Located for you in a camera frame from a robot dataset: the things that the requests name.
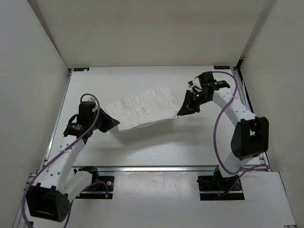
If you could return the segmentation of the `white pleated skirt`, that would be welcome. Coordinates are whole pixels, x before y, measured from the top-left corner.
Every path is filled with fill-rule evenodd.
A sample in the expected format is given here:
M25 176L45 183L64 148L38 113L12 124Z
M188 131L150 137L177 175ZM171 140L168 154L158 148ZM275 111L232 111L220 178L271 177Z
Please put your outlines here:
M118 131L147 127L161 121L177 119L178 107L170 87L130 94L105 106L106 112L118 120Z

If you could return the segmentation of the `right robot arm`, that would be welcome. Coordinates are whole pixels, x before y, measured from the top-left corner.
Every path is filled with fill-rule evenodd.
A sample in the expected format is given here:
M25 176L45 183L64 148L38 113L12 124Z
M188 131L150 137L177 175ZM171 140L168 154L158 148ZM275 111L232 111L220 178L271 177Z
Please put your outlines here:
M225 114L232 122L234 132L230 143L231 152L224 161L219 160L216 170L219 175L213 178L214 186L224 190L230 185L230 178L244 171L244 166L250 160L268 150L269 121L248 110L236 96L237 87L231 87L225 80L216 80L214 74L215 71L208 71L196 76L198 85L194 80L188 82L188 90L178 116L199 113L200 106L208 102L221 108L213 130L213 145L218 159L220 156L216 136L220 118Z

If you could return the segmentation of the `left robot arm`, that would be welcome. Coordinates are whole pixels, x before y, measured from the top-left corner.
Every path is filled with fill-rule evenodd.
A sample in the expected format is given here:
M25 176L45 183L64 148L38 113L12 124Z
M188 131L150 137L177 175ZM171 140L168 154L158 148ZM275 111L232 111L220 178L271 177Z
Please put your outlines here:
M102 110L97 101L82 101L63 132L56 156L38 172L25 195L32 217L62 222L71 210L72 201L84 190L98 188L97 168L73 169L79 153L95 130L106 133L119 124Z

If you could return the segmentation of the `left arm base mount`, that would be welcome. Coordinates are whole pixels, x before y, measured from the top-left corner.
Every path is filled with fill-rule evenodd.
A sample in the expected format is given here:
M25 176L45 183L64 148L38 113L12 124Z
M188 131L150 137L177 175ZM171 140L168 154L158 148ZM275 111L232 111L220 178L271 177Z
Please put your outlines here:
M99 182L81 192L76 198L111 200L114 192L114 174L99 173L99 177L96 179L96 181Z

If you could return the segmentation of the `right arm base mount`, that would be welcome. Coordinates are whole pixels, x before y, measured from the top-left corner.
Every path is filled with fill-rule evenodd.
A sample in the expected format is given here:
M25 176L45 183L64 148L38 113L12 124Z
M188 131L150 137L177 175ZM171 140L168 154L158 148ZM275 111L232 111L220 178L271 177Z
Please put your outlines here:
M244 200L239 175L224 178L218 168L212 175L198 176L200 201Z

